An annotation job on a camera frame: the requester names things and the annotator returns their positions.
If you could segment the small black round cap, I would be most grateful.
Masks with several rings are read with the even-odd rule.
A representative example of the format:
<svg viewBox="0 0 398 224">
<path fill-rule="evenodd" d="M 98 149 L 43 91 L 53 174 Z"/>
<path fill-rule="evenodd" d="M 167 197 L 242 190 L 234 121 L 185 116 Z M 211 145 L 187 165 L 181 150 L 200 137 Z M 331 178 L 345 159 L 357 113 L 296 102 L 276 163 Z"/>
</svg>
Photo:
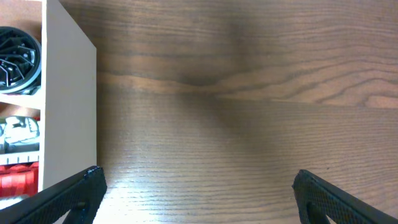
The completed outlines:
<svg viewBox="0 0 398 224">
<path fill-rule="evenodd" d="M 34 95 L 41 87 L 40 42 L 16 27 L 1 27 L 1 93 Z"/>
</svg>

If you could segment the red toy robot car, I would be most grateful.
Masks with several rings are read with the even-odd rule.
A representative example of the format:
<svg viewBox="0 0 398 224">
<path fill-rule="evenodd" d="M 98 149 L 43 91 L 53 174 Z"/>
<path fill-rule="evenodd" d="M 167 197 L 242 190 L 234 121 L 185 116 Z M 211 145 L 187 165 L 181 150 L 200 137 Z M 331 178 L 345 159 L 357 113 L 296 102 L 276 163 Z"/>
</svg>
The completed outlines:
<svg viewBox="0 0 398 224">
<path fill-rule="evenodd" d="M 1 197 L 38 192 L 39 149 L 40 126 L 35 118 L 1 118 Z"/>
</svg>

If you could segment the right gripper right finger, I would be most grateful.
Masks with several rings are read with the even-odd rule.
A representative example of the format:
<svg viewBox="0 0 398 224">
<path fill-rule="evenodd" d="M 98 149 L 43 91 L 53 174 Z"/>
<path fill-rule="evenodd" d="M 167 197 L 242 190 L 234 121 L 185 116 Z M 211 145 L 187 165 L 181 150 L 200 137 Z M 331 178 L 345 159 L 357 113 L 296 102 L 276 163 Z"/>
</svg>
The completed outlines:
<svg viewBox="0 0 398 224">
<path fill-rule="evenodd" d="M 317 175 L 300 170 L 292 185 L 300 222 L 304 224 L 397 224 L 397 219 L 368 205 Z"/>
</svg>

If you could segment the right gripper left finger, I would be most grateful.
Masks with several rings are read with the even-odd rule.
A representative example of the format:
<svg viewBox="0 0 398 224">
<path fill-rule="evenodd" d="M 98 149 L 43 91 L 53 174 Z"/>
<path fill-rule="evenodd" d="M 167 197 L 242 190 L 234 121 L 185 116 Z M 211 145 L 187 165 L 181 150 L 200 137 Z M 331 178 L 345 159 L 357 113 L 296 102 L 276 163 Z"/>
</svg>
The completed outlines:
<svg viewBox="0 0 398 224">
<path fill-rule="evenodd" d="M 91 166 L 1 210 L 1 223 L 92 223 L 107 191 L 104 170 Z"/>
</svg>

